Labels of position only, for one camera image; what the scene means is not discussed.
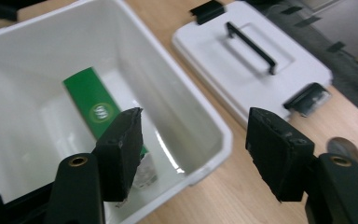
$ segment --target table surface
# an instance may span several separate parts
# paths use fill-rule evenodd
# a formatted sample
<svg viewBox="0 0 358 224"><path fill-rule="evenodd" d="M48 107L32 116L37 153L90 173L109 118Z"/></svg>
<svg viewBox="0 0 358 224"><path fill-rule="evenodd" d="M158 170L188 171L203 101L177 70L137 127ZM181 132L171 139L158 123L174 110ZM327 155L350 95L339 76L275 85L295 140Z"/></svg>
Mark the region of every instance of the table surface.
<svg viewBox="0 0 358 224"><path fill-rule="evenodd" d="M74 0L49 0L19 11L20 21L63 7ZM201 0L127 0L165 49L214 105L233 132L232 154L199 184L172 197L140 223L308 223L304 205L279 203L261 179L252 158L245 150L246 130L200 82L172 47L172 34L194 19L188 12ZM224 4L231 1L222 0ZM351 140L358 147L358 108L334 87L333 97L308 118L294 114L290 124L311 139L315 154L325 152L326 143L335 136Z"/></svg>

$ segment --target black bracket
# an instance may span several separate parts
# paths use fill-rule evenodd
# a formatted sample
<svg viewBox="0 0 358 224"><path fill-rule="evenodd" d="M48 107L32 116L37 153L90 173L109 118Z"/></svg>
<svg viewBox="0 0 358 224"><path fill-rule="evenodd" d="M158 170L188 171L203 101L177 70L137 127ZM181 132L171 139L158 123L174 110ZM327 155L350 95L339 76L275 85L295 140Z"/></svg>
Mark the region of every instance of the black bracket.
<svg viewBox="0 0 358 224"><path fill-rule="evenodd" d="M197 24L202 25L203 23L222 15L226 11L223 4L211 0L199 7L191 9L190 12L193 16L196 16Z"/></svg>
<svg viewBox="0 0 358 224"><path fill-rule="evenodd" d="M328 92L319 83L310 83L305 88L300 90L296 95L287 100L283 107L286 109L294 109L298 111L302 117L307 117L319 106L323 105L330 99L330 92Z"/></svg>

